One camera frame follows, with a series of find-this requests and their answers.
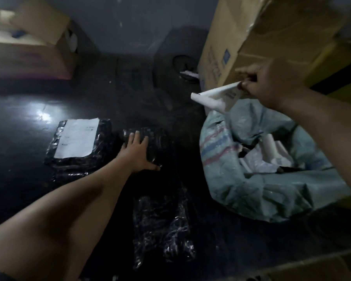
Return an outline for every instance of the human hand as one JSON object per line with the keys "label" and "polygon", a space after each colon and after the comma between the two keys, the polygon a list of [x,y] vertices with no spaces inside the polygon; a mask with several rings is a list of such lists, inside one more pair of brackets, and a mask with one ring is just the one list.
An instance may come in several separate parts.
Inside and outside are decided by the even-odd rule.
{"label": "human hand", "polygon": [[136,131],[135,134],[129,135],[127,146],[123,143],[117,158],[127,160],[131,172],[140,172],[141,170],[160,170],[158,165],[154,165],[147,161],[146,151],[148,146],[148,137],[145,136],[142,143],[140,143],[140,133]]}
{"label": "human hand", "polygon": [[290,99],[300,96],[306,89],[299,75],[284,60],[271,59],[261,64],[237,68],[238,73],[256,76],[242,82],[243,89],[256,96],[264,106],[281,111]]}

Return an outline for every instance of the red stripe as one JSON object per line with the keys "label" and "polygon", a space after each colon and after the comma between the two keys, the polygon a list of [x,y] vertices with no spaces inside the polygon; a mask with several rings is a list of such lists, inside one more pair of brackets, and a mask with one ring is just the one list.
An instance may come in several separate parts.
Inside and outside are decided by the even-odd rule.
{"label": "red stripe", "polygon": [[200,145],[200,149],[202,149],[204,147],[204,145],[206,144],[207,141],[209,141],[210,139],[216,137],[218,134],[220,134],[221,132],[223,132],[224,130],[227,130],[226,127],[221,127],[220,129],[218,129],[215,133],[213,133],[212,135],[209,135],[205,138],[204,142]]}
{"label": "red stripe", "polygon": [[215,161],[218,161],[223,155],[225,155],[226,153],[230,152],[230,151],[237,151],[237,147],[234,146],[230,146],[230,147],[226,147],[221,153],[214,155],[208,159],[206,159],[203,162],[203,167],[205,167],[206,165],[209,165],[211,163],[214,163]]}

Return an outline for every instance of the package with white label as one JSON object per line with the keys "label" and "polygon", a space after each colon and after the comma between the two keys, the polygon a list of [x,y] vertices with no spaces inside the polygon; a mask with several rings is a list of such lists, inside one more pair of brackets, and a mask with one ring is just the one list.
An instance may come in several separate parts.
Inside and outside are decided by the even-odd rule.
{"label": "package with white label", "polygon": [[102,167],[113,141],[109,119],[64,120],[49,144],[44,164],[54,170],[53,181],[68,183]]}

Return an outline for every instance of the black plastic-wrapped package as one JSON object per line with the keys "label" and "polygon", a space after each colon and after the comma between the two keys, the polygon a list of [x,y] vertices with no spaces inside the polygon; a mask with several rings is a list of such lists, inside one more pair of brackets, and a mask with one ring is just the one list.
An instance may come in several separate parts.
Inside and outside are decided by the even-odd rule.
{"label": "black plastic-wrapped package", "polygon": [[84,157],[55,158],[62,132],[67,120],[60,121],[47,149],[44,164],[52,167],[52,181],[66,184],[82,178],[101,168],[110,159],[114,136],[109,119],[100,119],[91,154]]}
{"label": "black plastic-wrapped package", "polygon": [[[149,136],[147,159],[161,171],[143,171],[136,176],[140,186],[133,190],[134,269],[147,256],[162,255],[166,261],[191,260],[195,257],[190,240],[186,189],[177,173],[176,156],[163,129],[141,128],[141,139]],[[124,130],[120,138],[127,142],[135,129]]]}

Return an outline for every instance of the person's right arm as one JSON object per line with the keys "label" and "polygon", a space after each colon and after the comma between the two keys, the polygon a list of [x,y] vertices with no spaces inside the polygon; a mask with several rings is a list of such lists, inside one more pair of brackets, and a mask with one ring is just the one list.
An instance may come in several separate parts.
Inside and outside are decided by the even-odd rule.
{"label": "person's right arm", "polygon": [[257,82],[245,80],[243,88],[302,126],[351,187],[351,104],[307,89],[283,60],[236,71],[257,76]]}

